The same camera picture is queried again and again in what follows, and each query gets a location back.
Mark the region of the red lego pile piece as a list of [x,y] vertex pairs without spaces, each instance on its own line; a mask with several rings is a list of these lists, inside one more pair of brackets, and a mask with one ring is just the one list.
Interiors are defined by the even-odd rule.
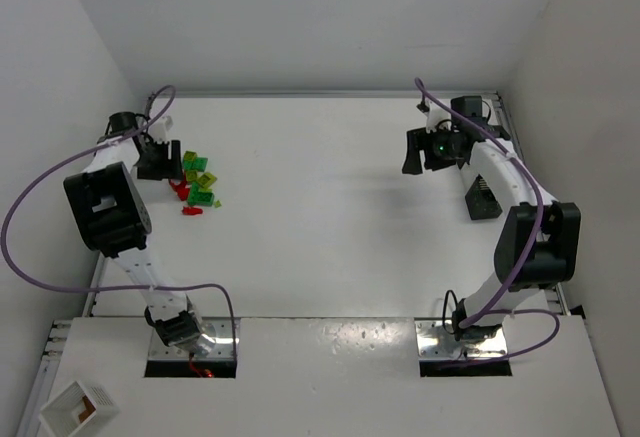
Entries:
[[186,202],[188,200],[191,192],[191,185],[186,180],[182,180],[180,182],[170,180],[169,186],[176,193],[180,201]]

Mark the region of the small red lego piece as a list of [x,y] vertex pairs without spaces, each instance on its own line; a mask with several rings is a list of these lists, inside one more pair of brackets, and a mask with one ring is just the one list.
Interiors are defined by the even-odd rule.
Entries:
[[184,206],[181,213],[186,216],[201,215],[203,213],[203,209],[199,207]]

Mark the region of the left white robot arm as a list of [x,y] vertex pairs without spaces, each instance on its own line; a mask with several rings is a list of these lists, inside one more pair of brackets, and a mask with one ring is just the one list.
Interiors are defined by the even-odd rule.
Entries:
[[171,117],[141,131],[145,122],[133,112],[111,115],[90,164],[63,186],[84,243],[142,288],[145,319],[162,343],[195,354],[202,319],[152,248],[151,216],[134,181],[180,180],[181,144],[168,138]]

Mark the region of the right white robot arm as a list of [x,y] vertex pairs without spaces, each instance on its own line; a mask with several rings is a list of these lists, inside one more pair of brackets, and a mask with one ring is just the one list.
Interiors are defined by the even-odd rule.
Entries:
[[573,277],[581,212],[532,176],[508,131],[492,122],[481,97],[457,97],[443,109],[446,117],[407,132],[402,171],[466,171],[471,180],[465,195],[470,218],[504,219],[491,275],[447,316],[449,332],[458,340],[471,340],[500,327],[538,291]]

